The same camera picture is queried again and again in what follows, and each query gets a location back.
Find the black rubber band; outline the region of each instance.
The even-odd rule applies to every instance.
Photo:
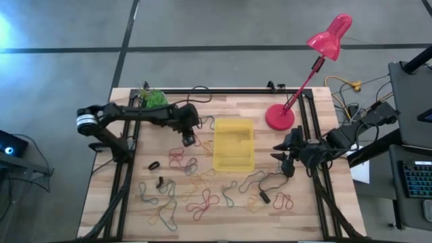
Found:
[[[159,176],[159,183],[156,185],[156,189],[159,189],[163,185],[163,177]]]
[[[159,166],[161,166],[161,164],[160,164],[158,161],[155,161],[155,162],[151,163],[151,164],[148,166],[148,169],[149,169],[149,170],[154,170],[154,169],[156,169],[156,168],[159,168]]]

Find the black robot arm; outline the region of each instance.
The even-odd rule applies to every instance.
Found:
[[[351,150],[353,144],[358,144],[359,134],[372,127],[377,128],[379,131],[379,126],[392,124],[396,120],[397,113],[388,103],[377,103],[360,120],[354,121],[348,126],[332,129],[317,141],[304,141],[302,126],[293,128],[291,133],[285,136],[283,143],[273,147],[275,150],[289,151],[290,154],[287,156],[283,152],[271,154],[271,156],[282,161],[281,170],[289,178],[294,175],[294,160],[300,160],[306,167],[308,176],[313,179],[317,192],[327,203],[348,236],[362,238],[363,236],[352,227],[334,201],[328,196],[319,179],[317,168],[319,164],[333,161]]]
[[[177,105],[132,108],[108,103],[77,110],[76,123],[80,134],[96,137],[112,150],[116,161],[131,159],[127,141],[117,138],[107,129],[111,122],[117,120],[148,121],[162,127],[169,126],[173,131],[182,133],[184,146],[190,146],[196,142],[192,127],[200,123],[198,111],[192,104],[180,108]]]

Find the gray floor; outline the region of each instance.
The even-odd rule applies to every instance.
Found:
[[[120,47],[133,0],[2,0],[0,48]],[[343,44],[430,43],[432,18],[420,0],[141,0],[130,47],[182,45],[304,45],[339,13],[354,18]],[[387,64],[421,49],[342,50],[326,61],[311,86],[326,76],[367,81]],[[0,54],[0,129],[33,137],[55,174],[52,193],[25,193],[7,242],[50,242],[75,237],[95,154],[76,132],[76,109],[107,101],[118,53]],[[314,51],[128,53],[120,87],[300,86]],[[369,106],[383,78],[345,92],[347,103]],[[341,83],[331,81],[332,91]],[[387,87],[384,95],[390,92]],[[381,129],[381,136],[397,124]],[[374,133],[363,134],[370,140]],[[374,239],[428,242],[432,233],[391,231],[389,200],[359,195],[367,233]]]

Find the translucent yellow container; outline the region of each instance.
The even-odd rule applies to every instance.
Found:
[[[252,120],[216,119],[213,169],[224,172],[250,172],[254,168]]]

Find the lamp shade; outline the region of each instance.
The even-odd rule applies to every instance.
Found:
[[[352,18],[346,13],[336,16],[325,32],[314,35],[307,44],[324,56],[336,61],[340,52],[340,39],[350,28]]]

